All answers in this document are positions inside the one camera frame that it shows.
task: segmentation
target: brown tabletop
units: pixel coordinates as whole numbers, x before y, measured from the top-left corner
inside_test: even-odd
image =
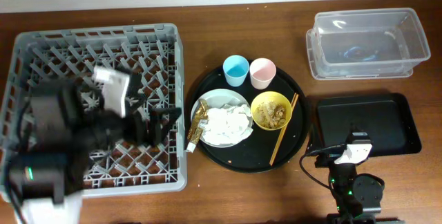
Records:
[[[408,99],[422,141],[422,151],[372,158],[358,167],[385,180],[381,218],[408,223],[442,220],[442,0],[349,0],[268,3],[241,6],[143,8],[39,12],[0,15],[0,84],[6,83],[17,34],[133,24],[174,23],[184,46],[185,90],[231,54],[271,58],[291,75],[314,103],[334,95],[396,92]],[[320,82],[307,63],[305,33],[317,12],[411,7],[422,22],[432,57],[405,79]],[[294,158],[279,169],[241,174],[215,164],[199,151],[188,155],[188,183],[181,192],[95,198],[83,201],[81,223],[308,223],[336,212],[329,191],[301,172]],[[326,181],[326,169],[314,169]],[[12,223],[12,208],[0,203],[2,223]]]

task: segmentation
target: black plate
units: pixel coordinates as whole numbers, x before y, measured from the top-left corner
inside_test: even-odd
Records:
[[[304,93],[297,83],[284,71],[277,68],[276,76],[265,90],[257,90],[252,87],[250,77],[247,76],[244,84],[239,87],[229,86],[224,77],[222,67],[210,72],[198,85],[191,99],[186,104],[186,130],[190,127],[190,114],[193,104],[204,93],[213,90],[225,88],[241,94],[249,104],[260,93],[265,91],[275,91],[283,94],[291,101],[294,93],[299,94],[295,111],[292,115],[284,138],[282,139],[278,154],[276,155],[273,166],[269,161],[275,148],[276,140],[280,131],[265,131],[254,123],[252,134],[239,144],[228,148],[215,148],[198,142],[198,149],[205,153],[210,159],[219,165],[244,173],[255,173],[268,171],[285,164],[301,148],[310,125],[307,101]]]
[[[320,101],[317,109],[326,147],[344,142],[355,125],[372,139],[370,157],[422,149],[407,99],[399,93],[331,98]]]

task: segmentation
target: yellow bowl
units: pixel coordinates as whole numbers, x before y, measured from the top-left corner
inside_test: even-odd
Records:
[[[262,125],[260,125],[258,122],[256,122],[256,110],[258,109],[258,107],[265,102],[275,102],[276,104],[282,105],[285,108],[285,122],[283,125],[281,125],[278,128],[275,129],[270,129],[267,127],[263,127]],[[250,106],[250,110],[251,110],[251,117],[253,118],[253,121],[255,121],[255,123],[261,127],[261,129],[267,130],[267,131],[275,131],[278,129],[281,129],[283,127],[285,127],[287,124],[289,124],[290,119],[291,119],[291,103],[290,101],[282,94],[277,93],[277,92],[272,92],[272,91],[267,91],[264,93],[259,94],[258,96],[256,96],[253,99],[253,102],[251,103]]]

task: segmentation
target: food wrapper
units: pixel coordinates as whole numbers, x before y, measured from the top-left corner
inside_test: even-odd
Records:
[[[187,134],[187,140],[189,141],[186,149],[187,152],[193,153],[196,148],[196,144],[198,143],[198,141],[200,141],[200,137],[204,129],[199,127],[199,124],[200,121],[207,119],[206,110],[208,109],[209,106],[207,106],[206,100],[200,99],[200,106],[195,112],[195,117],[193,117],[191,128],[189,130],[189,133]]]

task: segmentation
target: blue cup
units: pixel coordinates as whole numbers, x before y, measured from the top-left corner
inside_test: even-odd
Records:
[[[230,86],[241,86],[249,73],[249,61],[240,55],[229,56],[222,65],[224,76]]]

